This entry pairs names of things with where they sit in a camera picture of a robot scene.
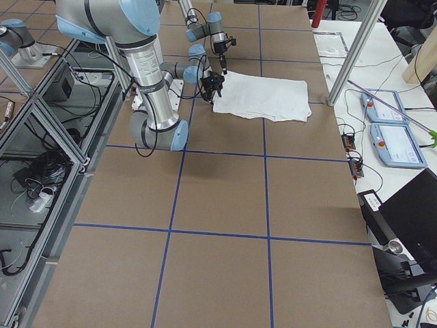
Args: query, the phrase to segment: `robotic arm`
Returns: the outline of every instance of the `robotic arm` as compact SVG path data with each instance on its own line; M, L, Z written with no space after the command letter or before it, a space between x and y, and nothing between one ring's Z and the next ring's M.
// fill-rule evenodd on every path
M0 49L7 56L15 55L18 51L29 64L42 58L42 49L29 33L26 24L15 18L0 23Z
M191 0L178 0L178 3L188 28L186 31L188 41L195 42L206 36L211 36L212 51L215 55L218 55L223 74L226 74L225 52L230 46L237 45L237 39L228 37L223 31L220 12L209 13L207 21L204 24L200 24L199 18L196 15L196 9L193 8Z
M154 0L57 0L60 32L86 42L105 43L112 36L124 52L135 82L150 110L136 111L131 132L138 144L181 150L188 123L171 108L167 86L154 50L160 15Z
M191 42L211 36L214 53L226 73L224 53L236 40L223 31L221 15L210 13L199 24L190 0L180 0L186 18L186 35ZM145 110L132 115L133 139L141 145L163 150L181 150L188 137L188 123L171 108L167 88L172 78L183 76L189 83L202 82L203 99L212 102L212 93L220 95L224 78L213 73L205 49L190 47L188 64L158 63L154 41L160 27L160 11L155 0L56 0L60 32L82 41L104 44L111 36L122 51L138 85Z

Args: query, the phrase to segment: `blue tape line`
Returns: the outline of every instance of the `blue tape line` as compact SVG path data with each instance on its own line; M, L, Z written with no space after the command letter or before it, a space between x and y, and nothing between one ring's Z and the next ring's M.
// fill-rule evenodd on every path
M269 159L298 159L301 161L320 161L320 162L336 162L336 163L347 163L346 159L315 159L312 157L294 157L294 156L277 156L277 155L267 155Z
M261 9L258 5L258 33L259 33L259 71L262 71L262 34L261 34ZM270 305L270 328L274 328L274 308L273 308L273 277L272 277L272 245L270 242L270 209L268 199L268 171L267 171L267 142L266 142L266 120L262 119L262 141L264 158L264 193L266 195L266 231L267 231L267 263L268 263L268 295Z
M18 92L18 91L0 91L0 94L18 94L18 95L21 95L21 92Z
M124 145L107 145L108 148L127 148L135 149L134 146L124 146ZM239 154L237 152L208 152L205 150L185 150L185 152L193 154L211 154L211 155L225 155L225 156L249 156L249 157L264 157L261 154ZM320 162L334 162L334 163L347 163L345 159L316 159L312 157L297 157L297 156L281 156L281 155L265 155L268 159L295 159L298 161L320 161Z
M261 154L238 154L236 152L208 152L205 150L187 150L186 152L190 152L193 154L211 154L211 155L227 155L227 156L247 156L247 157L264 157Z
M29 18L31 18L32 17L32 15L33 14L36 14L36 11L38 10L38 9L40 9L41 7L42 7L42 5L44 5L44 2L43 1L41 1L41 4L33 11L33 12L31 12L30 13L30 15L29 15L29 17L27 17L23 22L25 22L25 21L27 21Z
M302 63L302 64L319 64L320 61L311 60L286 60L286 59L263 59L264 62L278 62L278 63Z
M6 81L6 79L7 79L8 77L5 77L3 80L2 80L2 82L0 82L0 85L2 85L5 81Z
M150 231L150 232L168 232L168 229L147 228L147 227L137 227L137 226L126 226L126 225L107 225L107 224L97 224L97 223L75 223L74 226L88 227L88 228L120 229L120 230L140 230L140 231Z
M261 10L259 9L259 5L258 5L258 34L259 34L259 71L262 77L263 74L262 74Z
M7 7L7 8L5 9L5 11L2 12L2 13L0 14L0 16L2 16L3 14L5 14L6 12L8 12L8 10L11 9L12 7L14 7L14 6L17 4L17 2L18 2L18 0L15 0L15 2L13 2L13 4L10 5L9 7Z
M194 94L196 94L196 92L197 92L197 85L196 85L196 87L194 89ZM190 118L188 120L188 125L189 126L191 125L191 120L193 118L193 111L194 111L195 102L196 102L196 99L194 98L192 100L192 103L191 103ZM161 288L162 288L162 285L163 285L165 265L167 263L167 255L168 255L168 252L169 252L169 245L170 245L170 238L171 238L172 227L173 227L173 220L174 220L174 217L175 217L176 206L177 206L177 203L178 203L179 188L180 188L180 182L181 182L181 179L182 179L182 172L184 170L184 163L185 163L186 146L187 146L187 144L184 146L183 153L182 153L182 160L181 160L180 168L179 168L178 182L176 184L176 190L175 190L175 198L174 198L174 201L173 201L173 208L171 209L169 231L167 233L167 240L165 242L164 258L163 258L163 263L161 265L161 272L160 272L160 275L159 275L158 289L156 291L155 305L154 305L154 309L153 309L153 317L152 317L152 322L150 323L150 327L151 328L155 327L156 315L158 313L159 298L160 298Z
M272 245L270 242L270 208L268 198L268 170L267 170L267 145L266 145L266 125L262 119L262 135L264 144L264 189L266 194L266 225L267 225L267 257L268 257L268 290L270 297L270 328L274 328L274 308L273 308L273 277L272 277Z
M48 31L53 31L54 29L52 29L52 26L56 23L56 20L48 27L48 29L46 29L46 31L41 34L41 36L38 38L38 41L41 41L41 39L47 34Z
M33 28L33 29L28 29L30 32L32 31L57 31L57 29L38 29L38 28Z
M200 236L215 236L215 237L234 237L234 238L247 238L247 239L263 239L267 240L266 236L257 236L254 234L229 234L226 232L208 232L208 231L190 231L190 230L172 230L171 232L176 234L194 234Z
M313 31L310 29L273 29L273 28L264 27L262 30L264 30L264 31L291 31L291 32L311 32L311 33L313 33Z
M185 27L183 24L161 24L161 26L180 26ZM223 28L226 29L252 29L252 30L261 30L261 31L290 31L290 32L313 32L309 29L273 29L273 28L267 28L267 27L237 27L237 26L227 26L223 25Z
M49 14L48 12L32 12L32 13L28 13L28 12L9 12L8 10L6 10L3 13L8 13L8 14L20 14L20 15L29 15L29 14L34 14L34 15L48 15L48 16L52 16L53 14Z
M270 237L270 239L273 241L297 241L301 243L315 243L315 244L371 246L371 243L360 243L356 241L327 241L323 239L288 238L288 237Z
M174 230L174 229L163 229L163 228L149 228L149 227L138 227L134 225L110 225L110 224L99 224L99 223L75 223L76 227L86 227L86 228L102 228L102 229L119 229L119 230L138 230L138 231L148 231L148 232L171 232L172 234L192 234L200 236L215 236L215 237L232 237L232 238L247 238L247 239L262 239L262 240L272 240L272 241L291 241L299 243L317 243L317 244L334 244L334 245L351 245L351 246L371 246L371 243L362 243L355 241L330 241L324 239L310 239L310 238L293 238L293 237L278 237L278 236L258 236L256 234L231 234L227 232L208 232L208 231L192 231L192 230Z
M163 263L161 265L161 271L160 271L160 275L159 275L158 290L156 291L156 298L155 298L155 305L154 305L154 309L153 309L152 322L150 324L151 328L155 327L156 314L158 312L159 297L160 297L161 287L163 285L163 278L164 278L165 265L166 265L166 262L167 262L167 255L169 253L171 228L173 227L173 219L175 217L176 204L178 203L180 181L182 179L182 171L184 169L184 162L185 162L185 151L182 154L182 160L181 160L180 168L179 168L178 183L176 184L175 198L174 198L174 201L173 201L173 208L171 209L169 231L167 233L167 240L165 242L164 258L163 258Z

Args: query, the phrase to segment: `white label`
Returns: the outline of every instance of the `white label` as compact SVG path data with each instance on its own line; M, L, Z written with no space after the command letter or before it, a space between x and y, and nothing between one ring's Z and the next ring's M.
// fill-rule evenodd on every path
M134 57L128 56L129 65L141 73L141 76L147 76L160 72L158 59L153 49L141 51Z
M412 142L403 126L380 126L390 158L398 163L420 163Z
M394 93L379 91L376 96L385 101L387 104L393 106L394 108L399 109ZM398 112L392 110L390 107L387 107L379 100L374 99L373 103L375 106L376 114L379 118L382 118L383 120L402 121L402 116L400 116Z
M376 198L374 193L368 193L364 195L364 198L367 200L367 203L370 205L371 209L374 212L377 212L381 206L380 201Z

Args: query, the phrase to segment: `sticker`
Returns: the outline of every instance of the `sticker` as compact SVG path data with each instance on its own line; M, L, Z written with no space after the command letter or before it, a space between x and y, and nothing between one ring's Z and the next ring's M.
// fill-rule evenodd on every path
M370 205L371 209L374 212L378 212L381 206L380 201L377 199L374 193L368 193L364 195L364 198L367 200L367 203Z
M152 49L141 51L133 57L128 56L130 66L135 67L140 73L144 75L151 75L160 72L159 63L155 52Z

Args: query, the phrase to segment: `white table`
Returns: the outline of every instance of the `white table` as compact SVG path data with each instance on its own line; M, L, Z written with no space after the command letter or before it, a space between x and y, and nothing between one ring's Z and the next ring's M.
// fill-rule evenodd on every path
M314 29L314 31L341 32L347 47L350 49L359 27L359 22L323 20L320 22L320 26L317 29ZM396 43L393 41L386 27L382 23L377 23L374 27L373 32L356 63L356 66L376 65L394 57L396 57L394 60L375 67L355 67L350 75L350 79L362 87L374 89L381 88L383 90L396 90L401 92L399 95L405 107L433 107L426 96L426 93L421 87L417 87L407 92L402 92L404 90L413 88L415 85L407 84L402 79L401 74L406 69L408 64L404 57L401 56L401 52L397 48ZM328 88L331 89L341 66L330 66L327 64L342 64L344 59L321 57L320 60L324 64L324 73ZM348 84L345 89L354 88ZM360 131L363 129L363 124L354 119L352 116L348 115L347 110L349 107L349 113L357 116L360 119L363 119L364 112L361 105L361 94L358 92L347 92L346 101L348 106L346 105L344 95L345 91L343 90L341 97L335 104L335 114L339 118L338 123L343 123L344 120L345 123L352 125L356 131ZM420 123L423 123L433 130L437 129L437 112L409 111L408 115L411 115L412 118L418 120ZM370 121L366 118L365 122L367 126L364 130L364 133L359 133L356 135L355 144L357 150L363 155L364 164L374 168L382 175L384 184L381 190L378 192L378 195L380 196L381 200L385 202L396 191L398 191L417 174L419 174L421 170L385 167L378 158L378 155L376 154L371 142L371 137L369 134ZM432 143L427 133L420 130L413 124L410 124L410 127L419 145L427 145ZM428 167L432 171L437 172L437 148L421 149L427 161ZM359 193L369 189L377 190L380 186L380 178L378 175L366 167L364 167L363 171L365 177L358 179L356 184L356 192ZM428 302L426 306L430 307L434 311L437 311L437 300ZM415 327L417 316L419 315L419 308L414 311L413 318L408 318L408 315L401 315L390 301L387 301L387 307L390 312L393 326L401 326L404 320L409 319L409 327Z

